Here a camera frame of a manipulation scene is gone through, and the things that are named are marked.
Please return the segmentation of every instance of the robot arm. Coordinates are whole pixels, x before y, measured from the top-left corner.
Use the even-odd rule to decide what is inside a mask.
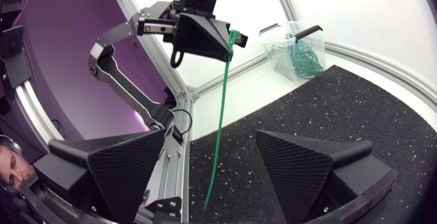
[[[117,67],[113,44],[127,37],[143,34],[163,34],[164,42],[173,44],[171,66],[177,68],[185,53],[227,61],[229,23],[215,19],[212,14],[216,0],[174,0],[157,2],[144,8],[97,38],[89,55],[89,71],[99,81],[108,84],[143,118],[151,129],[165,129],[173,133],[173,113],[141,92]],[[247,37],[240,35],[236,44],[245,47]]]

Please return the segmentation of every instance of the white wall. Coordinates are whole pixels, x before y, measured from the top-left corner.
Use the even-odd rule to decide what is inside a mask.
[[[156,1],[164,0],[135,0],[140,8],[149,7]],[[264,52],[259,44],[259,30],[286,20],[279,0],[217,0],[214,14],[217,20],[231,23],[231,29],[239,30],[249,36],[246,48],[234,47],[231,69]],[[170,58],[172,45],[162,43],[162,46]],[[208,81],[222,76],[225,64],[215,59],[185,54],[183,62],[177,70],[186,85],[200,87]]]
[[[385,59],[437,89],[437,26],[426,0],[292,0],[325,40]]]

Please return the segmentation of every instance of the purple wall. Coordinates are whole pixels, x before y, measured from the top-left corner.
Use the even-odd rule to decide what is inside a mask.
[[[38,98],[51,119],[61,118],[67,139],[145,130],[133,109],[87,69],[97,36],[126,20],[116,0],[29,0],[22,17]],[[117,43],[118,66],[150,98],[164,102],[166,85],[138,46],[135,37]]]

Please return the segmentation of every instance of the white panel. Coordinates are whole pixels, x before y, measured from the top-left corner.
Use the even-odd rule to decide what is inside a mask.
[[[160,0],[135,0],[140,8],[151,6]],[[234,47],[234,58],[230,68],[254,59],[264,52],[260,47],[258,32],[274,23],[286,20],[279,0],[217,0],[214,10],[217,20],[231,23],[231,29],[237,29],[249,36],[246,48]],[[167,55],[171,56],[172,45],[162,43]],[[186,85],[200,87],[212,79],[223,75],[225,64],[219,60],[185,54],[178,72]]]
[[[326,68],[332,65],[342,67],[385,89],[416,111],[434,130],[437,130],[437,113],[399,84],[351,61],[326,54]],[[231,80],[227,84],[223,127],[270,104],[295,88],[297,86],[275,72],[270,63],[265,63]],[[217,87],[194,103],[192,140],[214,132],[219,127],[221,91],[221,87]]]
[[[292,0],[325,40],[383,58],[437,89],[437,26],[426,0]]]

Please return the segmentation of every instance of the green cable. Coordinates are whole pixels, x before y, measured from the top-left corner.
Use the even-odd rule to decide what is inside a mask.
[[[287,39],[293,35],[287,33]],[[302,41],[288,47],[288,54],[294,66],[297,77],[311,79],[323,72],[323,67],[319,64],[319,59],[313,49]]]
[[[211,181],[210,181],[210,187],[208,188],[208,194],[206,195],[205,204],[203,205],[203,211],[206,210],[206,206],[208,206],[208,201],[210,200],[211,191],[212,191],[212,185],[214,184],[214,178],[216,175],[216,168],[217,168],[217,160],[219,159],[219,147],[220,147],[220,135],[221,135],[221,124],[223,121],[223,111],[225,110],[225,97],[226,97],[226,83],[227,83],[227,73],[229,71],[229,63],[232,59],[232,46],[234,45],[236,39],[240,35],[239,31],[231,30],[229,33],[229,41],[228,41],[228,47],[231,51],[231,55],[229,56],[229,59],[226,62],[225,67],[225,76],[223,78],[223,93],[221,96],[221,111],[220,111],[220,120],[218,122],[218,130],[217,130],[217,140],[216,140],[216,150],[214,153],[214,164],[212,166],[212,173],[211,173]]]

